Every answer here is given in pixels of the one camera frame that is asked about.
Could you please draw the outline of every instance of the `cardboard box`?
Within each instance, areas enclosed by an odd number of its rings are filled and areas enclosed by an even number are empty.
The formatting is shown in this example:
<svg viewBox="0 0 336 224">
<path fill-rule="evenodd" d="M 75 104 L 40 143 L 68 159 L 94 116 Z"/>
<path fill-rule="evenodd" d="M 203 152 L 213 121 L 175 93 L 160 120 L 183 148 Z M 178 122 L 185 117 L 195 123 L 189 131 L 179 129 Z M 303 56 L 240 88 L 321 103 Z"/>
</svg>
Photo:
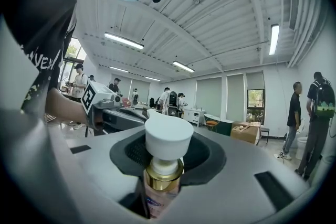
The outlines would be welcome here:
<svg viewBox="0 0 336 224">
<path fill-rule="evenodd" d="M 232 123 L 230 136 L 235 139 L 255 144 L 259 128 L 260 123 L 234 122 Z"/>
</svg>

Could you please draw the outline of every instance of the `black t-shirt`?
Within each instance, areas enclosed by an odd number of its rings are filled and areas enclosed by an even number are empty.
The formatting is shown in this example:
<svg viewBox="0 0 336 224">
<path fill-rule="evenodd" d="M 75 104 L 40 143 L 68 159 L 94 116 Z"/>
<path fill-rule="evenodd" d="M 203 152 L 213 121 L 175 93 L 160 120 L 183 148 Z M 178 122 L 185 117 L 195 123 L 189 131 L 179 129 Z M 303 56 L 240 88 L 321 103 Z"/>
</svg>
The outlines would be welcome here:
<svg viewBox="0 0 336 224">
<path fill-rule="evenodd" d="M 118 86 L 115 85 L 114 83 L 111 83 L 111 84 L 109 85 L 109 89 L 110 89 L 111 91 L 115 92 L 115 93 L 118 93 L 118 92 L 119 92 L 119 88 L 118 88 Z"/>
<path fill-rule="evenodd" d="M 48 89 L 57 86 L 62 58 L 71 39 L 72 33 L 67 33 L 67 30 L 76 1 L 1 1 L 1 10 L 10 31 L 39 70 L 23 103 L 25 112 L 44 115 Z"/>
<path fill-rule="evenodd" d="M 316 102 L 317 102 L 318 87 L 316 85 L 319 85 L 321 83 L 327 83 L 327 84 L 331 85 L 331 83 L 328 80 L 323 78 L 320 81 L 318 81 L 318 80 L 314 81 L 309 87 L 307 98 L 311 99 L 312 104 L 313 104 L 312 108 L 311 108 L 311 116 L 310 116 L 310 121 L 309 122 L 312 122 L 313 120 L 315 120 L 317 118 L 317 116 L 316 116 Z"/>
<path fill-rule="evenodd" d="M 289 104 L 287 126 L 296 125 L 295 112 L 299 112 L 299 124 L 301 124 L 300 97 L 296 93 L 293 93 L 292 98 L 290 99 L 290 104 Z"/>
</svg>

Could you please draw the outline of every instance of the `ceiling light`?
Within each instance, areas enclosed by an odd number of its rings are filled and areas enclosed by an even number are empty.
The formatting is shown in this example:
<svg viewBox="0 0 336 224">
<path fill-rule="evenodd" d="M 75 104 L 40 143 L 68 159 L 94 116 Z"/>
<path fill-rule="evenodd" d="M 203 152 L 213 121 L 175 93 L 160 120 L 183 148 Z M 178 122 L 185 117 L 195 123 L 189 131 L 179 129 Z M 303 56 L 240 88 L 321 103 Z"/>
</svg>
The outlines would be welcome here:
<svg viewBox="0 0 336 224">
<path fill-rule="evenodd" d="M 104 36 L 106 38 L 110 38 L 110 39 L 113 39 L 115 41 L 118 41 L 118 42 L 121 42 L 121 43 L 124 43 L 126 45 L 129 45 L 129 46 L 132 46 L 132 47 L 135 47 L 137 49 L 143 49 L 143 45 L 142 44 L 139 44 L 139 43 L 136 43 L 136 42 L 133 42 L 129 39 L 126 39 L 126 38 L 123 38 L 123 37 L 118 37 L 116 35 L 113 35 L 113 34 L 110 34 L 110 33 L 105 33 Z"/>
<path fill-rule="evenodd" d="M 185 69 L 185 70 L 187 70 L 187 71 L 189 71 L 191 73 L 195 72 L 194 69 L 191 69 L 188 66 L 185 66 L 185 65 L 181 64 L 180 62 L 175 61 L 175 62 L 173 62 L 173 64 L 176 65 L 176 66 L 178 66 L 178 67 L 181 67 L 181 68 L 183 68 L 183 69 Z"/>
<path fill-rule="evenodd" d="M 280 31 L 279 25 L 271 26 L 271 47 L 269 49 L 269 55 L 275 54 L 275 50 L 277 49 L 278 45 L 279 31 Z"/>
<path fill-rule="evenodd" d="M 153 79 L 153 78 L 150 78 L 150 77 L 145 77 L 145 78 L 147 78 L 147 79 L 151 79 L 151 80 L 155 80 L 155 81 L 161 81 L 161 80 L 159 80 L 159 79 Z"/>
<path fill-rule="evenodd" d="M 112 68 L 112 69 L 115 69 L 115 70 L 119 70 L 119 71 L 122 71 L 122 72 L 126 72 L 126 73 L 128 73 L 128 71 L 127 71 L 127 70 L 123 70 L 123 69 L 120 69 L 120 68 L 116 68 L 116 67 L 110 67 L 110 68 Z"/>
</svg>

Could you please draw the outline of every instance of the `white cabinet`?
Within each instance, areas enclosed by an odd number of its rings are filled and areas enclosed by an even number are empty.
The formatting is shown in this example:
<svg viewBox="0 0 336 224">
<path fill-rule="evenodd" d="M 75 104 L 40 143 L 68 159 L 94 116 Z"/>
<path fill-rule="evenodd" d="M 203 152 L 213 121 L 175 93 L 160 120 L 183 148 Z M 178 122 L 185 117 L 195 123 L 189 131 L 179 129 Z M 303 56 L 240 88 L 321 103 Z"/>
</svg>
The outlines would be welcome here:
<svg viewBox="0 0 336 224">
<path fill-rule="evenodd" d="M 197 124 L 197 127 L 199 127 L 199 124 L 204 124 L 204 110 L 199 109 L 184 109 L 184 115 L 183 119 L 186 121 L 189 121 L 191 123 Z"/>
</svg>

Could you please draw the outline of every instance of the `bottle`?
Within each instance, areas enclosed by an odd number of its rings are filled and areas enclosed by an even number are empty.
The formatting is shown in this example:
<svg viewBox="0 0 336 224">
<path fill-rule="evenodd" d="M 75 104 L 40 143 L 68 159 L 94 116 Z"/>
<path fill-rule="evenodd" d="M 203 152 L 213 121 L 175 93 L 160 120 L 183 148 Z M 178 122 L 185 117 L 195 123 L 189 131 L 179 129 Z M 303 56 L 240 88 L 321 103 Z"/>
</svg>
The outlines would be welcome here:
<svg viewBox="0 0 336 224">
<path fill-rule="evenodd" d="M 146 149 L 153 156 L 144 171 L 144 187 L 150 217 L 158 218 L 180 191 L 181 158 L 194 133 L 183 119 L 148 110 L 145 123 Z"/>
</svg>

